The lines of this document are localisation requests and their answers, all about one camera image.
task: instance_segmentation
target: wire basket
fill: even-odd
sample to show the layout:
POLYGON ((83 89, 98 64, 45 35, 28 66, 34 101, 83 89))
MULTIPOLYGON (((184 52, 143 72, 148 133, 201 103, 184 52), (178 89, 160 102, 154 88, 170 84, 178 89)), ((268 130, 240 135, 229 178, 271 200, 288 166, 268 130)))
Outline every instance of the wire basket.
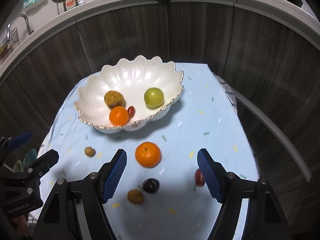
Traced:
POLYGON ((14 28, 11 32, 10 32, 10 39, 7 42, 6 39, 4 39, 4 41, 1 43, 0 46, 0 59, 2 59, 7 52, 14 48, 14 45, 16 42, 19 41, 19 37, 18 37, 18 32, 17 32, 17 28, 14 28))

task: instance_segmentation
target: green grape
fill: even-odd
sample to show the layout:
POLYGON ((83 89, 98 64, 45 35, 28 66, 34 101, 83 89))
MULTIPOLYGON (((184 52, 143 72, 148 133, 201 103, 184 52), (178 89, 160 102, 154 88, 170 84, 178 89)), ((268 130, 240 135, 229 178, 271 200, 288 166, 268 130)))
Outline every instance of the green grape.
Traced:
POLYGON ((144 93, 144 101, 150 108, 161 106, 164 102, 164 94, 159 88, 149 88, 144 93))

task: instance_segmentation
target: blue gripper pad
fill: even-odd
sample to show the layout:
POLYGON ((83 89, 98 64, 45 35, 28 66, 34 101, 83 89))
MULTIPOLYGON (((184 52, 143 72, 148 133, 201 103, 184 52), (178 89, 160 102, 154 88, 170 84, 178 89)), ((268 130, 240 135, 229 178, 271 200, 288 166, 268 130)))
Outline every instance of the blue gripper pad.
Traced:
POLYGON ((31 137, 32 137, 32 133, 26 132, 22 135, 19 135, 18 137, 14 138, 14 139, 10 139, 8 141, 7 150, 14 151, 14 150, 18 149, 22 145, 28 143, 31 140, 31 137))
POLYGON ((223 203, 227 197, 225 169, 220 163, 213 161, 206 149, 198 151, 197 162, 211 196, 219 203, 223 203))
POLYGON ((112 198, 116 191, 124 168, 127 165, 127 153, 124 150, 119 149, 116 155, 112 158, 109 165, 111 166, 110 168, 112 168, 112 170, 104 182, 104 189, 102 194, 102 198, 105 202, 107 202, 108 199, 112 198))

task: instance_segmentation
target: scalloped bowl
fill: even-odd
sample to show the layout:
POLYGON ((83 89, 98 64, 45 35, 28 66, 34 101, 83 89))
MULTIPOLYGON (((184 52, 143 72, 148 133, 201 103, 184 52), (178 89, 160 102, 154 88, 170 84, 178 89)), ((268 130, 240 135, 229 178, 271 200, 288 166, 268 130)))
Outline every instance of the scalloped bowl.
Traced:
POLYGON ((164 117, 181 96, 183 71, 176 71, 174 62, 163 63, 160 57, 147 60, 137 56, 134 60, 121 59, 115 66, 105 65, 99 74, 88 77, 88 84, 78 90, 80 99, 74 103, 80 112, 79 120, 94 126, 103 133, 121 130, 136 131, 148 122, 164 117), (164 93, 164 104, 149 109, 144 102, 148 88, 157 87, 164 93), (123 126, 114 126, 109 120, 110 108, 104 102, 104 95, 110 90, 124 96, 125 108, 134 106, 136 113, 123 126))

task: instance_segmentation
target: patterned tablecloth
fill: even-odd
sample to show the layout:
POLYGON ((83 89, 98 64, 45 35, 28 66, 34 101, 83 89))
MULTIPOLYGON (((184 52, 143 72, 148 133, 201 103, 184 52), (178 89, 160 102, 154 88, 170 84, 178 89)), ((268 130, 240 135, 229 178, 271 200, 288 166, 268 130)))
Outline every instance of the patterned tablecloth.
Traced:
MULTIPOLYGON (((208 188, 194 187, 199 149, 206 148, 212 158, 226 171, 257 180, 258 172, 246 135, 231 101, 233 95, 219 83, 205 64, 177 63, 184 71, 184 91, 168 114, 150 122, 136 132, 121 131, 102 134, 78 120, 73 106, 78 100, 81 80, 60 108, 53 126, 39 151, 39 156, 55 149, 59 162, 41 179, 40 194, 45 202, 57 179, 83 179, 109 162, 119 148, 128 155, 127 166, 114 197, 105 205, 113 231, 122 240, 202 240, 207 239, 221 205, 211 198, 208 188), (136 147, 144 142, 156 143, 162 152, 161 162, 152 169, 141 167, 134 157, 136 147), (84 154, 92 146, 96 155, 84 154), (156 194, 144 194, 144 203, 133 205, 127 200, 131 189, 143 181, 156 178, 160 189, 156 194)), ((243 200, 234 239, 241 239, 248 200, 243 200)), ((32 212, 39 217, 41 209, 32 212)), ((83 207, 79 205, 81 230, 90 239, 83 207)))

